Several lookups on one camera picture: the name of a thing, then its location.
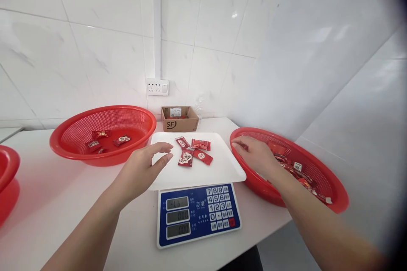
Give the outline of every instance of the white tray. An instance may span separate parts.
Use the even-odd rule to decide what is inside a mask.
[[[175,138],[183,136],[189,144],[192,139],[211,142],[211,150],[207,152],[213,161],[210,166],[197,158],[193,158],[192,167],[178,166],[182,149]],[[246,173],[233,156],[226,143],[217,133],[155,133],[151,144],[168,142],[174,146],[171,152],[173,158],[160,172],[153,184],[148,188],[151,191],[172,188],[187,188],[202,185],[232,183],[246,180]],[[153,164],[164,154],[158,153],[153,158]]]

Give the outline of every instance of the left hand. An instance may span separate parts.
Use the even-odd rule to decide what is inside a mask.
[[[161,170],[173,157],[169,143],[158,142],[132,152],[122,170],[112,183],[124,204],[128,204],[144,193],[157,178]],[[158,152],[167,153],[152,164]]]

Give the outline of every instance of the red plastic basket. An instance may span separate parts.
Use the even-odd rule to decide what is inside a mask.
[[[301,163],[302,171],[317,182],[316,191],[326,197],[331,197],[332,204],[327,206],[332,211],[339,214],[348,208],[349,198],[342,183],[328,167],[305,149],[282,136],[263,129],[238,128],[230,135],[230,141],[239,136],[250,136],[265,143],[272,141],[285,147],[284,155],[295,162]],[[258,196],[275,205],[285,207],[280,193],[269,182],[252,170],[237,153],[236,149],[233,146],[231,147],[233,155],[246,172],[247,179],[245,184]]]
[[[6,221],[20,194],[14,176],[20,166],[20,157],[14,149],[0,145],[0,226]]]
[[[51,149],[61,157],[80,160],[92,166],[113,166],[126,162],[130,154],[147,145],[157,125],[148,110],[127,105],[107,106],[82,112],[66,120],[54,130]],[[108,138],[98,139],[107,152],[90,153],[86,143],[92,131],[112,130]],[[131,141],[119,147],[113,141],[127,135]]]

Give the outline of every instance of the finger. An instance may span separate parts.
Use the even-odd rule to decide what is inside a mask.
[[[246,145],[249,147],[250,147],[250,145],[253,145],[256,142],[257,142],[256,139],[254,139],[252,137],[247,137],[247,136],[240,136],[240,137],[234,138],[232,140],[232,143],[239,143],[239,144]]]
[[[245,151],[245,149],[238,143],[232,143],[232,146],[236,149],[237,153],[242,156],[243,159],[248,156],[249,153]]]
[[[170,161],[173,156],[174,155],[171,153],[163,155],[157,160],[157,162],[154,163],[150,170],[154,173],[155,176],[158,176],[160,171],[167,165],[168,161]]]
[[[167,142],[157,142],[153,145],[147,146],[145,149],[148,153],[155,155],[158,152],[169,153],[174,146]]]

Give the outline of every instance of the wall socket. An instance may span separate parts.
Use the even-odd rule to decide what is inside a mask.
[[[170,84],[167,80],[146,79],[147,95],[168,95]]]

